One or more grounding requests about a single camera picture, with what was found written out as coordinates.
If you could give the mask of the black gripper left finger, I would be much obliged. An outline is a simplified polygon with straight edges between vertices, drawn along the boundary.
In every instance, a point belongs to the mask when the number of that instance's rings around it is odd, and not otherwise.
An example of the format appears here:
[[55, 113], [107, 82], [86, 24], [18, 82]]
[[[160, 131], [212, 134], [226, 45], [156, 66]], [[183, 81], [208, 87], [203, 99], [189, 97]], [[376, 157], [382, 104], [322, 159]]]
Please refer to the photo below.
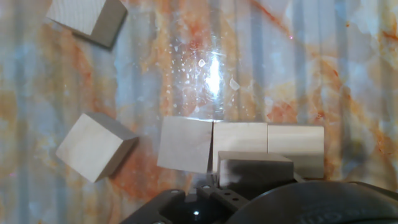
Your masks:
[[121, 224], [225, 223], [249, 200], [229, 189], [204, 185], [194, 194], [165, 190]]

